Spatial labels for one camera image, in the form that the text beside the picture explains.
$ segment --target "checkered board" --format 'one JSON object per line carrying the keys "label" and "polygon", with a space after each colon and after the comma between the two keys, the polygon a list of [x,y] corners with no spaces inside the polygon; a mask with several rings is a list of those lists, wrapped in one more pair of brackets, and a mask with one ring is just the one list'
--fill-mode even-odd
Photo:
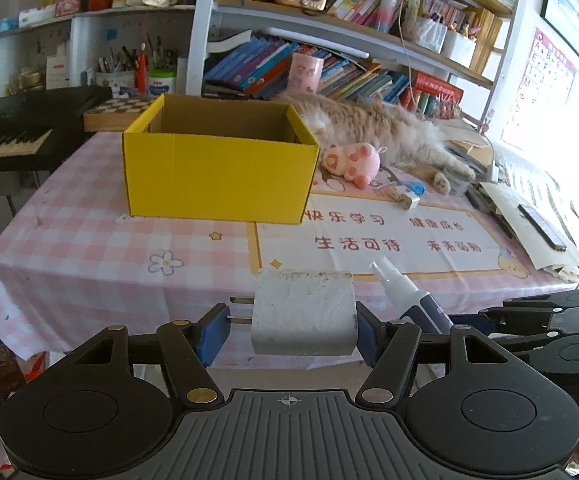
{"label": "checkered board", "polygon": [[110,99],[83,115],[85,131],[122,132],[148,109],[150,103],[148,99]]}

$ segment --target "yellow box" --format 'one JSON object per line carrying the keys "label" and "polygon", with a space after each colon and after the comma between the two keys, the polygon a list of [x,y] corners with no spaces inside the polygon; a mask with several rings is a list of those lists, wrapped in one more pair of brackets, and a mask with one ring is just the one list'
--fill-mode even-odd
{"label": "yellow box", "polygon": [[299,224],[318,152],[291,106],[164,94],[123,134],[130,214]]}

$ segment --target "pink pen holder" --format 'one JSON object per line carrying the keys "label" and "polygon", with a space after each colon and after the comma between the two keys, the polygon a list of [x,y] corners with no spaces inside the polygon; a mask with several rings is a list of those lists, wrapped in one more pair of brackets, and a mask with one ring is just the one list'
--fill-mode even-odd
{"label": "pink pen holder", "polygon": [[305,54],[292,54],[287,90],[316,93],[323,72],[323,60]]}

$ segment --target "cell phone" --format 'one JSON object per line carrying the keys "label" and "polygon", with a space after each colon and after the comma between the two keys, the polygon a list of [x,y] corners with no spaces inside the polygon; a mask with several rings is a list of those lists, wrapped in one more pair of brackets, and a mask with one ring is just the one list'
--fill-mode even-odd
{"label": "cell phone", "polygon": [[538,214],[538,211],[536,211],[532,206],[524,204],[519,204],[519,209],[553,250],[561,252],[567,250],[567,246],[564,244],[561,237],[556,234],[554,228],[551,227],[551,225],[548,224],[540,214]]}

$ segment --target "metal screw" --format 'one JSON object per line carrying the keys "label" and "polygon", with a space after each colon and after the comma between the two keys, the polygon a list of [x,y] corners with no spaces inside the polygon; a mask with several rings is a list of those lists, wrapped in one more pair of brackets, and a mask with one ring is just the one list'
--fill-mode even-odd
{"label": "metal screw", "polygon": [[187,398],[195,404],[207,404],[218,399],[218,394],[211,388],[195,388],[187,393]]}
{"label": "metal screw", "polygon": [[394,398],[392,392],[385,388],[369,388],[361,394],[361,397],[365,402],[372,404],[385,404]]}

